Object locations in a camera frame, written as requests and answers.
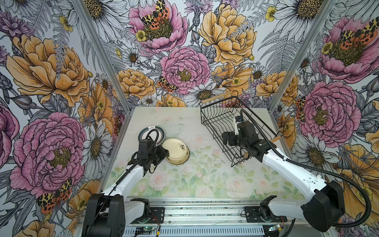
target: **cream plate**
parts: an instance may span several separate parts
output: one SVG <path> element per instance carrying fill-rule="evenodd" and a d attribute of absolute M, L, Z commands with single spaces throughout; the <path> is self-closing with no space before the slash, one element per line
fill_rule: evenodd
<path fill-rule="evenodd" d="M 187 147 L 184 143 L 178 139 L 167 139 L 162 147 L 170 152 L 169 158 L 171 160 L 180 160 L 187 154 Z"/>

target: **orange flower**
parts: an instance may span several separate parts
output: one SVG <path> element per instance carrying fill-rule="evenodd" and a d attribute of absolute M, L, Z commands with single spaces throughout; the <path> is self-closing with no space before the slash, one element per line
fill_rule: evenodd
<path fill-rule="evenodd" d="M 55 224 L 45 221 L 43 224 L 40 221 L 32 221 L 23 230 L 20 230 L 13 237 L 54 237 Z"/>
<path fill-rule="evenodd" d="M 112 103 L 105 94 L 105 89 L 97 82 L 96 87 L 91 89 L 91 95 L 87 94 L 80 102 L 79 121 L 84 124 L 95 123 L 96 126 L 103 121 L 105 128 L 108 128 L 108 132 L 112 134 L 114 121 Z"/>
<path fill-rule="evenodd" d="M 217 63 L 239 65 L 251 55 L 257 32 L 253 26 L 242 31 L 240 27 L 246 27 L 246 17 L 237 14 L 235 8 L 222 4 L 218 16 L 209 11 L 200 25 L 199 34 L 206 40 L 203 45 L 214 45 Z M 240 34 L 231 35 L 238 30 Z"/>
<path fill-rule="evenodd" d="M 121 70 L 116 76 L 126 98 L 132 95 L 142 99 L 142 97 L 152 95 L 156 92 L 154 81 L 139 70 Z M 114 88 L 112 89 L 112 93 L 118 98 Z"/>
<path fill-rule="evenodd" d="M 87 206 L 88 199 L 92 194 L 97 193 L 100 187 L 99 180 L 90 180 L 85 182 L 78 190 L 78 193 L 72 197 L 69 201 L 69 207 L 72 208 L 66 213 L 66 216 L 73 219 L 83 213 L 85 207 Z"/>
<path fill-rule="evenodd" d="M 279 118 L 278 126 L 280 131 L 283 133 L 283 137 L 287 146 L 291 149 L 296 139 L 296 127 L 295 127 L 295 118 L 287 115 Z"/>
<path fill-rule="evenodd" d="M 249 88 L 252 68 L 234 67 L 230 64 L 217 66 L 211 73 L 215 80 L 223 80 L 220 87 L 225 87 L 226 91 L 236 91 L 233 96 L 242 94 L 242 90 L 246 91 Z"/>
<path fill-rule="evenodd" d="M 52 39 L 44 39 L 26 35 L 13 38 L 13 44 L 23 53 L 23 57 L 8 56 L 6 68 L 14 77 L 14 82 L 20 87 L 22 95 L 44 95 L 41 103 L 50 96 L 59 94 L 74 107 L 80 98 L 89 92 L 88 72 L 84 68 L 74 49 L 66 48 L 61 78 L 58 80 L 56 47 Z"/>
<path fill-rule="evenodd" d="M 341 155 L 346 168 L 336 169 L 339 174 L 354 180 L 365 189 L 370 197 L 371 215 L 365 222 L 373 226 L 379 220 L 379 160 L 362 145 L 345 144 Z M 356 217 L 365 210 L 365 201 L 361 193 L 347 182 L 340 183 L 343 187 L 346 214 Z"/>
<path fill-rule="evenodd" d="M 263 80 L 265 82 L 257 85 L 257 88 L 256 88 L 257 96 L 264 96 L 265 98 L 267 98 L 270 95 L 274 95 L 276 91 L 278 91 L 278 88 L 280 84 L 282 83 L 286 72 L 287 71 L 282 71 L 280 73 L 274 72 L 273 74 L 269 74 L 267 77 L 264 77 Z M 281 100 L 286 106 L 290 106 L 294 102 L 295 98 L 297 97 L 298 82 L 299 82 L 299 77 L 295 75 L 292 78 L 290 85 L 285 90 L 285 93 L 282 96 Z"/>
<path fill-rule="evenodd" d="M 187 105 L 179 97 L 168 94 L 162 96 L 162 101 L 158 101 L 156 107 L 187 107 Z"/>

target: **white daisy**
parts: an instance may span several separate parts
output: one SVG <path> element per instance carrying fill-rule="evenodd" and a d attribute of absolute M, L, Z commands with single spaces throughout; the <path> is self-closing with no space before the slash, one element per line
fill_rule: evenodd
<path fill-rule="evenodd" d="M 274 117 L 280 118 L 284 115 L 285 111 L 285 105 L 282 101 L 279 101 L 278 104 L 275 106 L 274 110 Z"/>
<path fill-rule="evenodd" d="M 342 15 L 346 12 L 346 7 L 343 1 L 345 0 L 340 0 L 339 3 L 336 3 L 333 6 L 332 11 L 326 17 L 324 31 L 333 29 L 334 24 L 336 24 L 337 21 L 339 21 Z"/>
<path fill-rule="evenodd" d="M 111 134 L 105 130 L 105 123 L 100 120 L 97 131 L 94 126 L 89 127 L 89 140 L 84 141 L 83 160 L 86 164 L 86 180 L 100 180 L 105 172 L 108 153 L 111 150 Z"/>
<path fill-rule="evenodd" d="M 131 7 L 137 6 L 139 4 L 142 8 L 144 8 L 146 6 L 146 3 L 149 6 L 153 6 L 154 0 L 129 0 L 129 5 Z"/>
<path fill-rule="evenodd" d="M 126 49 L 122 53 L 122 61 L 129 66 L 137 66 L 141 62 L 137 48 Z"/>
<path fill-rule="evenodd" d="M 353 20 L 357 21 L 362 17 L 361 22 L 373 20 L 379 16 L 379 1 L 377 0 L 347 0 L 346 16 L 354 16 Z"/>
<path fill-rule="evenodd" d="M 69 25 L 77 26 L 80 37 L 85 36 L 84 28 L 72 1 L 58 0 L 58 5 L 62 8 L 63 16 L 68 19 Z M 127 1 L 124 0 L 84 0 L 88 12 L 95 22 L 97 32 L 104 42 L 117 41 L 122 36 L 119 31 L 125 31 L 123 25 L 128 20 Z"/>
<path fill-rule="evenodd" d="M 225 92 L 225 88 L 215 88 L 216 82 L 211 82 L 207 86 L 203 84 L 199 84 L 195 86 L 193 89 L 189 89 L 189 94 L 183 97 L 183 101 L 187 106 L 198 106 L 198 104 L 206 99 L 212 98 L 214 96 L 221 95 Z"/>
<path fill-rule="evenodd" d="M 253 71 L 251 72 L 251 77 L 254 80 L 261 80 L 265 76 L 267 76 L 267 74 L 268 74 L 268 70 L 264 66 L 258 66 L 258 67 L 255 67 Z"/>
<path fill-rule="evenodd" d="M 22 16 L 35 16 L 40 6 L 36 0 L 4 0 L 5 6 Z"/>
<path fill-rule="evenodd" d="M 292 154 L 294 154 L 294 160 L 315 168 L 331 171 L 337 174 L 337 171 L 331 166 L 332 163 L 338 163 L 340 160 L 334 154 L 325 151 L 325 142 L 319 140 L 317 137 L 313 137 L 308 134 L 307 137 L 298 135 L 292 148 Z M 329 181 L 335 180 L 342 182 L 342 180 L 321 172 L 310 170 L 314 175 L 326 176 Z"/>
<path fill-rule="evenodd" d="M 308 52 L 303 61 L 301 61 L 298 71 L 300 73 L 305 72 L 309 68 L 312 61 L 313 55 L 310 52 Z"/>
<path fill-rule="evenodd" d="M 145 96 L 140 101 L 143 106 L 156 106 L 157 105 L 157 99 L 154 98 L 153 96 Z"/>
<path fill-rule="evenodd" d="M 108 91 L 108 88 L 110 86 L 110 82 L 109 82 L 109 77 L 107 74 L 101 74 L 99 76 L 99 82 L 100 82 L 100 86 L 104 89 L 106 89 L 106 91 Z"/>
<path fill-rule="evenodd" d="M 316 17 L 324 0 L 279 0 L 275 6 L 277 12 L 274 18 L 280 20 L 274 31 L 281 31 L 279 37 L 288 34 L 288 39 L 294 37 L 295 42 L 301 42 L 306 31 Z"/>

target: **black bracket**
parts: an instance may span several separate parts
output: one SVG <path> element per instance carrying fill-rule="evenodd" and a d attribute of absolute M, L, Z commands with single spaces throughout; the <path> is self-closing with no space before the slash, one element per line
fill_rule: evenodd
<path fill-rule="evenodd" d="M 263 218 L 261 218 L 261 212 L 259 211 L 259 208 L 260 207 L 258 207 L 258 206 L 256 206 L 256 207 L 245 207 L 244 212 L 245 212 L 245 216 L 246 216 L 246 221 L 248 223 L 287 222 L 287 217 L 284 217 L 284 216 L 278 217 L 278 216 L 274 216 L 274 215 L 272 215 L 270 217 L 270 219 L 272 221 L 267 222 Z"/>
<path fill-rule="evenodd" d="M 150 214 L 153 214 L 160 224 L 164 221 L 164 207 L 150 207 Z M 144 220 L 140 220 L 139 218 L 135 219 L 132 224 L 156 224 L 156 220 L 150 216 L 145 218 Z"/>

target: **pink rose pattern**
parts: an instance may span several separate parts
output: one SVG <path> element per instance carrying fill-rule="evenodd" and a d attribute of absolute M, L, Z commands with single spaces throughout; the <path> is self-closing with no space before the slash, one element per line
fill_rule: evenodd
<path fill-rule="evenodd" d="M 356 32 L 359 29 L 363 29 L 368 23 L 369 21 L 361 23 L 360 20 L 353 21 L 353 18 L 347 19 L 343 17 L 334 25 L 323 41 L 325 44 L 331 42 L 339 45 L 341 44 L 341 32 L 348 30 Z M 357 52 L 349 55 L 348 58 L 343 57 L 344 52 L 334 52 L 334 48 L 327 54 L 322 53 L 318 61 L 318 70 L 321 74 L 328 75 L 334 80 L 344 80 L 349 84 L 359 82 L 379 66 L 378 39 L 379 37 L 375 37 L 367 45 L 353 46 L 357 49 Z"/>
<path fill-rule="evenodd" d="M 168 57 L 163 57 L 160 63 L 162 76 L 168 83 L 179 88 L 179 94 L 188 94 L 189 89 L 209 80 L 210 68 L 207 58 L 191 48 L 175 48 Z"/>
<path fill-rule="evenodd" d="M 305 98 L 305 122 L 300 122 L 304 135 L 312 134 L 325 141 L 327 147 L 343 145 L 361 118 L 357 96 L 342 82 L 318 82 Z"/>
<path fill-rule="evenodd" d="M 0 169 L 8 160 L 12 150 L 12 140 L 19 129 L 17 118 L 7 107 L 0 104 Z"/>
<path fill-rule="evenodd" d="M 17 165 L 11 173 L 11 187 L 25 189 L 39 197 L 58 190 L 68 179 L 75 185 L 84 173 L 83 126 L 65 113 L 52 113 L 26 125 L 14 143 Z"/>
<path fill-rule="evenodd" d="M 169 23 L 172 26 L 172 33 L 169 38 L 159 37 L 153 40 L 146 40 L 141 42 L 144 50 L 141 53 L 152 55 L 162 51 L 170 51 L 176 46 L 181 46 L 184 44 L 187 38 L 187 28 L 188 23 L 186 17 L 182 18 L 181 13 L 175 4 L 171 6 L 168 1 L 165 1 L 166 7 L 169 9 Z M 156 4 L 154 3 L 152 7 L 146 5 L 144 8 L 138 5 L 137 8 L 129 9 L 129 20 L 131 27 L 130 32 L 135 34 L 139 30 L 144 30 L 145 25 L 142 22 L 142 18 L 147 15 L 152 15 L 155 11 Z"/>

